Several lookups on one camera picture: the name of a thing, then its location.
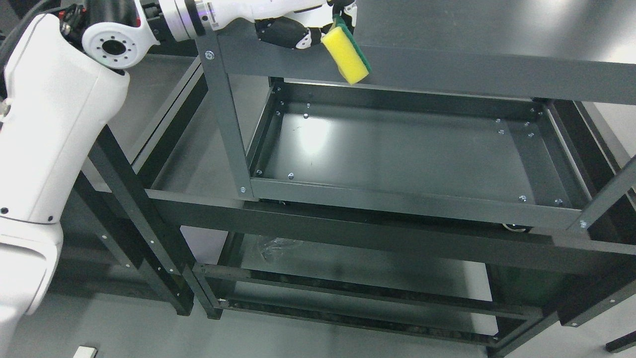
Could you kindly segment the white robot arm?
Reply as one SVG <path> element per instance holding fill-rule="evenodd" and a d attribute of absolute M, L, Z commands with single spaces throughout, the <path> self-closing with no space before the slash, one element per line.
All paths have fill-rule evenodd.
<path fill-rule="evenodd" d="M 1 47 L 1 355 L 45 297 L 61 256 L 62 211 L 98 134 L 120 111 L 127 69 L 160 44 L 150 10 L 176 41 L 234 19 L 211 0 L 42 0 Z"/>

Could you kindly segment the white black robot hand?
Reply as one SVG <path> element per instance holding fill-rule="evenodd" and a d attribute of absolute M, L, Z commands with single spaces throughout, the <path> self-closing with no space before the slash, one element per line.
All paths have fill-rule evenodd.
<path fill-rule="evenodd" d="M 221 30 L 237 19 L 252 23 L 259 41 L 304 50 L 317 46 L 339 17 L 350 32 L 357 24 L 354 0 L 196 0 L 205 29 Z"/>

